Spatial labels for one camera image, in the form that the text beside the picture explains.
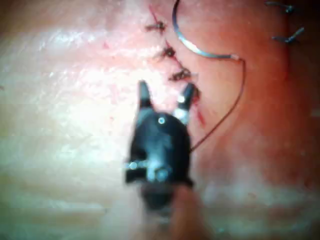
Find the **right arm needle driver jaw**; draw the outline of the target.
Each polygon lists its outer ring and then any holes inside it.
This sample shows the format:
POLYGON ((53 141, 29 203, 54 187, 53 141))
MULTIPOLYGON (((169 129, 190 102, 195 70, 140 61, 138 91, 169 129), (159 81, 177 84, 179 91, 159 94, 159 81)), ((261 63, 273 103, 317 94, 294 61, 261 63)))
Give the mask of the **right arm needle driver jaw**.
POLYGON ((148 84, 145 80, 140 80, 138 83, 138 101, 140 110, 153 110, 151 95, 148 84))
POLYGON ((173 111, 173 116, 187 125, 190 118, 190 109, 195 94, 195 85, 188 83, 177 98, 177 107, 173 111))

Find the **right arm needle driver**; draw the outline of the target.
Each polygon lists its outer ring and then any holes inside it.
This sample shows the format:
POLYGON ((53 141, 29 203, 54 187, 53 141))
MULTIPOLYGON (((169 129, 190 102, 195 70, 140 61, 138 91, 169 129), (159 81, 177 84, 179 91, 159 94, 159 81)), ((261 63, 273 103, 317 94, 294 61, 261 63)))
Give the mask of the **right arm needle driver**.
POLYGON ((177 108, 173 113, 167 113, 152 107, 140 108, 125 164, 125 183, 141 181, 193 187, 189 175, 191 138, 188 122, 186 109, 177 108))

